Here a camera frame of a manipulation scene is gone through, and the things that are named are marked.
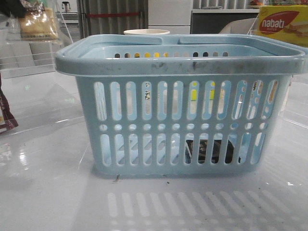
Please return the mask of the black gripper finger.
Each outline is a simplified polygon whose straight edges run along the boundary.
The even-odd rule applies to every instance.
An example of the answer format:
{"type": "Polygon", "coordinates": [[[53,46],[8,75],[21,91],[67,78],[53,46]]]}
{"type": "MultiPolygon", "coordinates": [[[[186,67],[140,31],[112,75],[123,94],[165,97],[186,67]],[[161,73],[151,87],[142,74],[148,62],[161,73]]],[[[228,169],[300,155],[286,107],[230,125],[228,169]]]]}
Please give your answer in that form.
{"type": "Polygon", "coordinates": [[[0,12],[7,17],[24,18],[26,9],[19,0],[0,0],[0,12]]]}

